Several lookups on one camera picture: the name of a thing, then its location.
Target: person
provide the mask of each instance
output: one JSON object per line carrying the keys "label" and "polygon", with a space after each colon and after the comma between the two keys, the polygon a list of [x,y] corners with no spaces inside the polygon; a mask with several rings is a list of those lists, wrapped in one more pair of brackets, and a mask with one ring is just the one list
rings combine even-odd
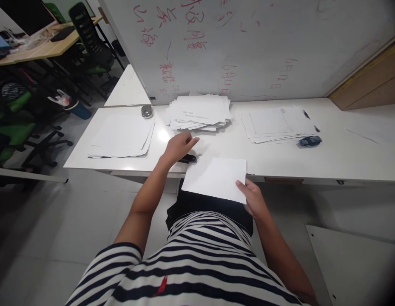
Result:
{"label": "person", "polygon": [[[317,305],[259,187],[248,179],[236,182],[247,205],[179,189],[168,209],[167,244],[142,260],[168,172],[198,141],[190,133],[169,140],[114,243],[91,262],[66,305]],[[268,267],[252,251],[253,218]]]}

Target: computer mouse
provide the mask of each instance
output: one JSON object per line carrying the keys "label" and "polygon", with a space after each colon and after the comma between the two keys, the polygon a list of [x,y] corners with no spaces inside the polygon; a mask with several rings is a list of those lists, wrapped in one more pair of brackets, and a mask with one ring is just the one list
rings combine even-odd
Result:
{"label": "computer mouse", "polygon": [[142,117],[144,117],[145,119],[151,118],[153,116],[152,106],[150,105],[142,106],[141,112]]}

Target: blue bin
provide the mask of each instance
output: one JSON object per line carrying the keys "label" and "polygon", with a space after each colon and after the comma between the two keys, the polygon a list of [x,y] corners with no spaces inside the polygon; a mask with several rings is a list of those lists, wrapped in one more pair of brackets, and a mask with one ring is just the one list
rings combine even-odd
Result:
{"label": "blue bin", "polygon": [[66,111],[68,110],[81,119],[87,120],[91,118],[91,112],[80,102],[77,102],[72,108],[66,109]]}

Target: striped shirt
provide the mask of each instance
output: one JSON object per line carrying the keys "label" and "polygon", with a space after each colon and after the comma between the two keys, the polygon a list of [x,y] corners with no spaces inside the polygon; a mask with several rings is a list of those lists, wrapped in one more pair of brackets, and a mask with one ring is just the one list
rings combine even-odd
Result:
{"label": "striped shirt", "polygon": [[132,243],[102,250],[66,305],[304,305],[254,255],[251,237],[216,212],[193,212],[142,261]]}

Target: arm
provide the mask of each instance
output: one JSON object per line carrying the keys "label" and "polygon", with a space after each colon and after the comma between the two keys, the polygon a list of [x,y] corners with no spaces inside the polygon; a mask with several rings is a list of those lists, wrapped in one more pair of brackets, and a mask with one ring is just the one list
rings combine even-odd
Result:
{"label": "arm", "polygon": [[170,168],[199,141],[190,133],[181,133],[169,140],[165,153],[138,192],[128,217],[114,243],[131,242],[143,255],[148,239],[153,213],[159,204]]}
{"label": "arm", "polygon": [[304,270],[282,237],[265,204],[261,190],[249,179],[237,187],[247,198],[247,211],[256,221],[268,266],[292,293],[310,305],[317,305],[315,293]]}

